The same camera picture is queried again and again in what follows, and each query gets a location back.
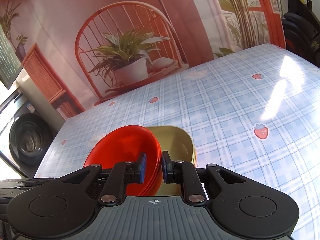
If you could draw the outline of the green plate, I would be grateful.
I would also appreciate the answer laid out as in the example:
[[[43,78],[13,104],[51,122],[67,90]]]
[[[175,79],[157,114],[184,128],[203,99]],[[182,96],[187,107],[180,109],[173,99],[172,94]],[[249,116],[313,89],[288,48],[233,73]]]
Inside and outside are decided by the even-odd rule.
[[[171,160],[183,160],[197,165],[197,153],[193,140],[188,132],[175,126],[147,127],[158,140],[161,150],[168,151]],[[158,178],[150,185],[145,196],[176,196],[181,195],[181,186],[166,184],[163,181],[162,169]]]

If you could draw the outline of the black exercise bike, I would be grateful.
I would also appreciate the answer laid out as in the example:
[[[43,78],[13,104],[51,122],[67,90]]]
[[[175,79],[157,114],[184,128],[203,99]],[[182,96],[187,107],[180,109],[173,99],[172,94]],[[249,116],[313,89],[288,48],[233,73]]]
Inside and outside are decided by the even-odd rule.
[[[287,3],[282,19],[286,48],[319,67],[319,19],[312,11],[312,0]]]

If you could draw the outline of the red bowl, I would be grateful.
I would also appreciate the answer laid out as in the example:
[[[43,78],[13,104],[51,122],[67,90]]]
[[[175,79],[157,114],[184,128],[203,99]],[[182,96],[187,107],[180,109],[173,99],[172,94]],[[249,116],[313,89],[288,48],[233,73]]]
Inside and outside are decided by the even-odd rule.
[[[154,196],[162,183],[161,147],[155,135],[143,126],[129,125],[108,133],[93,147],[84,167],[100,164],[103,169],[112,168],[118,162],[137,161],[142,152],[146,154],[144,183],[128,185],[126,194]]]

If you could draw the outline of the blue plaid tablecloth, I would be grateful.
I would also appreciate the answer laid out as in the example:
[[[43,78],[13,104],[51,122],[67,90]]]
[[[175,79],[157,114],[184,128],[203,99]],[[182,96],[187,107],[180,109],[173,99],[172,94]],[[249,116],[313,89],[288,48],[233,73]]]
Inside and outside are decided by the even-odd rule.
[[[37,177],[82,168],[95,144],[126,125],[176,126],[197,165],[216,163],[291,196],[294,239],[319,239],[319,68],[271,44],[135,89],[68,119]]]

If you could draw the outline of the printed room backdrop cloth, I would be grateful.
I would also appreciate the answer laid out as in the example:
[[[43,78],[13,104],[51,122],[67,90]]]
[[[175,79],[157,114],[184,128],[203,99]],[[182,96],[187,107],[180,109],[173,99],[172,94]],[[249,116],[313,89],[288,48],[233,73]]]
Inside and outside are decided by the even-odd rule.
[[[278,0],[1,0],[1,81],[31,79],[64,118],[271,43]]]

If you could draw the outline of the black front-load washing machine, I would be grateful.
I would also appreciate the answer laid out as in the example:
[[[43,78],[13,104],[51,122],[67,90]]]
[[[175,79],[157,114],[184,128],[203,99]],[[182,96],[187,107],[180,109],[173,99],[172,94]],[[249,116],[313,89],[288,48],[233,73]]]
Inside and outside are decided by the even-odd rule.
[[[33,178],[57,131],[20,92],[1,104],[1,170]]]

